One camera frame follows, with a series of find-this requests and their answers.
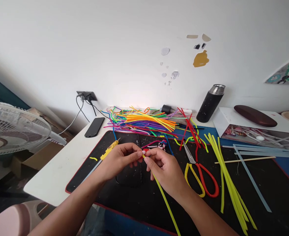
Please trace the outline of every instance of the power outlet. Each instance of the power outlet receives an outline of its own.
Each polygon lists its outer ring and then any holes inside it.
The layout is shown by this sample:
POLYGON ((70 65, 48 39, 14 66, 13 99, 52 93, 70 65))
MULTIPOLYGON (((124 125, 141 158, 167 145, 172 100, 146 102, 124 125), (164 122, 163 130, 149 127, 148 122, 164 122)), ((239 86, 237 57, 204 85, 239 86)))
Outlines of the power outlet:
POLYGON ((92 98, 92 101, 97 101, 96 96, 94 92, 89 92, 89 91, 77 91, 77 94, 82 93, 83 96, 85 97, 84 100, 88 100, 88 97, 90 96, 92 98))

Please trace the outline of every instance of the fan grille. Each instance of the fan grille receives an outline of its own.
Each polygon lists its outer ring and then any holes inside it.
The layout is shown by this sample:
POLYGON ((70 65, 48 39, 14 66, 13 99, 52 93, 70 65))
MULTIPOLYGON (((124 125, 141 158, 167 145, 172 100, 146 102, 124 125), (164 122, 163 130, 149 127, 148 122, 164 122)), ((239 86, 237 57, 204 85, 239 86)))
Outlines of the fan grille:
POLYGON ((41 117, 0 103, 0 139, 7 142, 0 147, 0 155, 37 146, 50 133, 50 125, 41 117))

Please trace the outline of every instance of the desk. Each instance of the desk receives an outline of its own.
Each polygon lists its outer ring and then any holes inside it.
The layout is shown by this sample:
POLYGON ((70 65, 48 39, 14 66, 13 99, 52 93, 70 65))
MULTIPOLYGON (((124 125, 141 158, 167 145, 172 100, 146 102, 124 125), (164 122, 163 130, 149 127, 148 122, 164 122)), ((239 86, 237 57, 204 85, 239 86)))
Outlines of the desk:
MULTIPOLYGON (((214 127, 212 121, 201 123, 197 121, 196 116, 197 113, 193 113, 192 119, 197 125, 214 127)), ((108 122, 110 122, 109 119, 105 119, 102 126, 106 126, 108 122)), ((102 127, 96 137, 86 138, 84 134, 90 124, 91 123, 87 124, 86 127, 26 184, 24 187, 26 193, 53 206, 60 205, 69 196, 69 194, 65 192, 66 185, 105 132, 111 130, 111 128, 102 127)))

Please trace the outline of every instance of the smartphone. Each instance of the smartphone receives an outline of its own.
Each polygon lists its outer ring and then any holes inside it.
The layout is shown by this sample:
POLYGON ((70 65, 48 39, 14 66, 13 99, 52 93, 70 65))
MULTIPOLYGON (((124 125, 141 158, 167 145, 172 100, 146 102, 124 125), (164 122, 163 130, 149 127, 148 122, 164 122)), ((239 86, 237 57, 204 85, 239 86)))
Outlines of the smartphone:
POLYGON ((97 136, 104 119, 105 119, 104 117, 95 118, 92 121, 92 124, 90 125, 90 127, 88 128, 88 130, 85 134, 85 137, 86 138, 92 138, 92 137, 97 136))

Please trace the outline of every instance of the silver thermos lid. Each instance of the silver thermos lid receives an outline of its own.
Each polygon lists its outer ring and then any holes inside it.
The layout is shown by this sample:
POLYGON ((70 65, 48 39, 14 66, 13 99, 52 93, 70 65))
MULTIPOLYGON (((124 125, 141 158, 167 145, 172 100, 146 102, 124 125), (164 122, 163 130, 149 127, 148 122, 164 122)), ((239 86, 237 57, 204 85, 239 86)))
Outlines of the silver thermos lid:
POLYGON ((212 88, 209 90, 209 93, 213 95, 223 95, 224 94, 225 85, 213 85, 212 88))

